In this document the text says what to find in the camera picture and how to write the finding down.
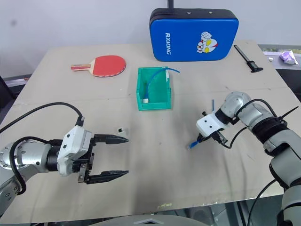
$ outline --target black cable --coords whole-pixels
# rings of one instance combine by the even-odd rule
[[[273,183],[275,183],[275,182],[276,182],[275,179],[272,180],[271,182],[269,182],[269,183],[261,190],[261,192],[259,192],[258,196],[256,197],[256,199],[255,199],[255,201],[253,202],[253,205],[252,205],[252,207],[251,207],[250,214],[249,214],[249,217],[248,217],[248,223],[247,223],[247,226],[250,226],[250,223],[251,223],[251,221],[250,221],[250,219],[251,219],[251,214],[252,214],[252,211],[253,211],[253,209],[254,209],[254,206],[255,206],[256,202],[259,200],[260,196],[265,192],[265,190],[267,190],[268,187],[270,187],[270,186],[271,186]]]
[[[170,10],[174,9],[174,0],[167,0],[167,6]]]
[[[9,151],[9,164],[10,167],[15,175],[15,177],[17,178],[18,182],[21,185],[22,190],[18,192],[17,195],[21,195],[26,191],[26,183],[24,181],[24,179],[22,178],[21,174],[19,173],[16,163],[15,163],[15,149],[18,146],[19,143],[23,142],[24,140],[36,140],[36,141],[40,141],[44,144],[48,143],[48,141],[43,140],[41,138],[38,137],[23,137],[21,139],[18,139],[10,148]]]
[[[254,99],[254,100],[250,100],[249,102],[247,102],[245,105],[243,105],[235,114],[235,117],[237,118],[238,114],[241,112],[241,110],[243,110],[245,107],[247,107],[249,104],[255,102],[255,101],[259,101],[259,102],[262,102],[264,103],[269,111],[273,114],[273,116],[277,117],[276,113],[274,112],[273,108],[268,104],[268,102],[266,102],[265,100],[262,100],[262,99]]]
[[[54,102],[54,103],[50,103],[50,104],[46,104],[46,105],[42,105],[40,107],[37,107],[35,109],[32,109],[31,111],[25,113],[24,115],[20,116],[19,118],[13,120],[11,123],[7,124],[5,127],[1,128],[0,129],[0,133],[2,133],[3,131],[5,131],[6,129],[8,129],[9,127],[11,127],[12,125],[14,125],[16,122],[20,121],[21,119],[25,118],[26,116],[42,109],[42,108],[45,108],[45,107],[49,107],[49,106],[54,106],[54,105],[64,105],[64,106],[67,106],[67,107],[70,107],[72,108],[78,115],[78,119],[76,121],[76,124],[75,125],[78,125],[78,126],[82,126],[83,123],[84,123],[84,117],[82,115],[82,113],[79,111],[79,109],[77,109],[76,107],[74,107],[73,105],[71,104],[68,104],[68,103],[65,103],[65,102]]]
[[[285,113],[284,115],[281,116],[281,118],[286,117],[288,114],[292,113],[294,110],[296,110],[299,106],[294,107],[292,110],[288,111],[287,113]]]
[[[232,145],[233,145],[233,143],[234,143],[234,141],[235,141],[235,139],[238,137],[238,135],[242,132],[242,131],[244,131],[246,129],[246,127],[243,127],[240,131],[238,131],[237,132],[237,134],[234,136],[234,138],[232,139],[232,141],[231,141],[231,143],[230,143],[230,146],[227,146],[227,145],[225,145],[223,142],[221,142],[221,145],[222,146],[224,146],[225,148],[228,148],[228,149],[231,149],[232,148]]]

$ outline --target blue case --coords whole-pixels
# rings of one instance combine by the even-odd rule
[[[223,59],[238,29],[238,19],[226,9],[157,8],[150,17],[150,37],[159,61]]]

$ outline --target tabletop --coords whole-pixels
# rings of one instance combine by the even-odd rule
[[[29,79],[1,127],[21,114],[53,101],[66,101],[81,110],[84,128],[93,133],[117,134],[123,127],[128,143],[94,147],[92,174],[129,170],[109,183],[78,184],[77,174],[38,174],[16,197],[1,223],[28,223],[104,218],[188,208],[254,198],[273,177],[271,157],[249,131],[231,150],[208,140],[187,150],[198,131],[196,121],[218,108],[231,91],[265,99],[279,115],[300,102],[252,41],[237,41],[246,55],[264,70],[250,69],[235,49],[220,61],[159,62],[150,45],[65,47],[50,50]],[[125,71],[111,78],[72,72],[71,64],[116,54],[125,58]],[[140,112],[135,90],[138,67],[169,66],[172,110]],[[301,135],[297,109],[288,115],[289,128]],[[74,125],[76,114],[64,106],[45,108],[26,117],[1,134],[0,146],[23,136],[60,139]],[[223,131],[231,140],[242,123]],[[282,194],[274,184],[265,196]]]

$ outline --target blue cable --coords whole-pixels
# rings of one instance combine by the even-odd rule
[[[166,68],[162,68],[162,69],[159,69],[157,70],[153,76],[150,78],[150,80],[147,82],[147,85],[146,85],[146,91],[145,91],[145,95],[144,95],[144,99],[148,99],[149,98],[149,86],[150,86],[150,83],[151,81],[155,78],[155,76],[157,74],[159,74],[161,71],[166,71],[166,70],[172,70],[172,71],[175,71],[175,72],[178,72],[180,73],[178,70],[176,69],[173,69],[173,68],[169,68],[169,67],[166,67]]]
[[[195,142],[192,142],[190,145],[189,145],[189,148],[193,148],[195,145],[197,145],[199,142],[198,141],[195,141]]]

